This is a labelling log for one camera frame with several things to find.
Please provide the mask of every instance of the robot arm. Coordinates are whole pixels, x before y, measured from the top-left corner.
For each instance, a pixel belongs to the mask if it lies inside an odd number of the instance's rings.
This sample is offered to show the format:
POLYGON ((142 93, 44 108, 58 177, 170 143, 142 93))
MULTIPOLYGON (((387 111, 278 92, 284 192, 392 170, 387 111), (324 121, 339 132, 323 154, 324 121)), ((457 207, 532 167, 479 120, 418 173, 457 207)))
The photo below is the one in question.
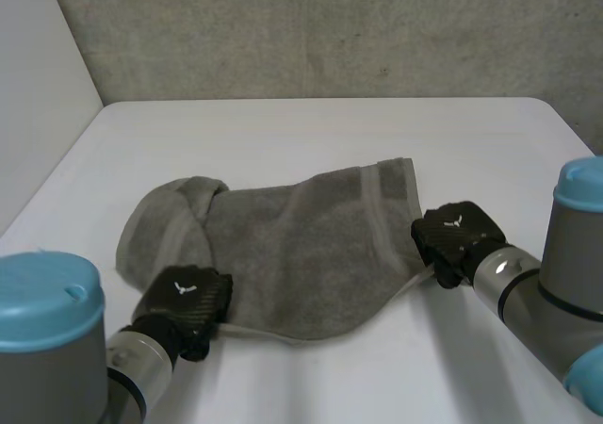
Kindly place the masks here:
POLYGON ((570 394, 603 416, 603 157, 563 168, 542 266, 469 202, 428 211, 412 236, 442 287, 471 285, 570 394))
POLYGON ((157 276, 142 296, 132 325, 106 343, 106 424, 143 422, 168 388, 178 357, 205 359, 232 289, 231 276, 214 269, 170 267, 157 276))

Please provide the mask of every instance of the gray wall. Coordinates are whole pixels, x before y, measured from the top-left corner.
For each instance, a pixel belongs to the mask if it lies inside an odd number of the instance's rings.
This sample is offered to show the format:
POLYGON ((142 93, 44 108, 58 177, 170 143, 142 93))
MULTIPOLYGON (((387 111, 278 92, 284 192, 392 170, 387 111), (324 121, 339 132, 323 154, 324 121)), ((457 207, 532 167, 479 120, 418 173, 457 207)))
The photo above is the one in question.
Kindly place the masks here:
POLYGON ((58 2, 105 104, 533 96, 603 153, 603 0, 58 2))

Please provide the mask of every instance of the gray towel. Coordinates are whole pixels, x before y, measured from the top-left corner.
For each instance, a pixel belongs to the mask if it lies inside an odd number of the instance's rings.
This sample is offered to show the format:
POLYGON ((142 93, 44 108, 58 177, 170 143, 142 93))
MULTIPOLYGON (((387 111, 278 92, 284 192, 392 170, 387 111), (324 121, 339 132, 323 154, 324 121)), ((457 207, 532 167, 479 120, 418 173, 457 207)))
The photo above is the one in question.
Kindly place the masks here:
POLYGON ((139 203, 117 270, 144 290, 166 266, 212 266, 235 285, 222 333, 319 340, 350 332, 428 275, 410 237, 420 217, 410 159, 274 188, 179 179, 139 203))

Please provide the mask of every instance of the blue cap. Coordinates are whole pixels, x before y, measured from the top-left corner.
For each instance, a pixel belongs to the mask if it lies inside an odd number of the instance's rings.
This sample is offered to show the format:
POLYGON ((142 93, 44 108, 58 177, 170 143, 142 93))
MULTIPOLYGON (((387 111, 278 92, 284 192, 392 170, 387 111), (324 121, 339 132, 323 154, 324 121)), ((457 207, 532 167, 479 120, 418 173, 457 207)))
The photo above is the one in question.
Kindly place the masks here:
POLYGON ((603 416, 603 345, 587 351, 574 362, 563 386, 589 409, 603 416))
POLYGON ((0 353, 55 349, 89 332, 105 298, 98 270, 68 253, 0 257, 0 353))
POLYGON ((553 196, 572 209, 603 212, 603 156, 566 163, 553 196))

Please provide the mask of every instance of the black ring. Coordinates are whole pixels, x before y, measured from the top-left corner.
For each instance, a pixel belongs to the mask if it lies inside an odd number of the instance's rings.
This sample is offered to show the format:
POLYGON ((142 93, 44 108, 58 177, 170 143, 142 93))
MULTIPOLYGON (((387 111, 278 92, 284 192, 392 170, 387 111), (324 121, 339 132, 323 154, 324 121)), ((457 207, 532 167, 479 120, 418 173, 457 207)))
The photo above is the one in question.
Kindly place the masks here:
POLYGON ((551 292, 546 290, 542 283, 540 283, 540 281, 538 282, 538 292, 540 292, 540 295, 543 296, 543 299, 545 299, 553 306, 557 306, 559 309, 562 309, 566 313, 573 314, 574 316, 578 316, 579 318, 586 318, 588 320, 594 320, 596 322, 603 322, 603 313, 580 308, 579 306, 575 306, 572 303, 568 303, 565 300, 560 299, 556 295, 553 295, 551 292))
POLYGON ((140 420, 144 421, 144 417, 147 416, 147 402, 144 400, 139 388, 134 382, 132 382, 132 379, 121 373, 119 370, 115 370, 113 367, 108 367, 106 369, 106 375, 109 379, 116 381, 128 390, 128 392, 132 395, 132 398, 134 398, 136 403, 139 405, 140 420))
POLYGON ((521 283, 522 281, 527 280, 529 277, 537 275, 539 271, 540 271, 540 269, 532 269, 532 270, 524 271, 523 273, 520 273, 517 276, 515 276, 505 286, 504 290, 502 291, 502 294, 500 294, 500 297, 498 298, 498 318, 500 318, 500 320, 502 320, 502 323, 505 323, 505 317, 503 316, 503 312, 505 310, 505 302, 509 298, 509 295, 511 294, 511 292, 513 291, 515 286, 518 285, 519 283, 521 283))

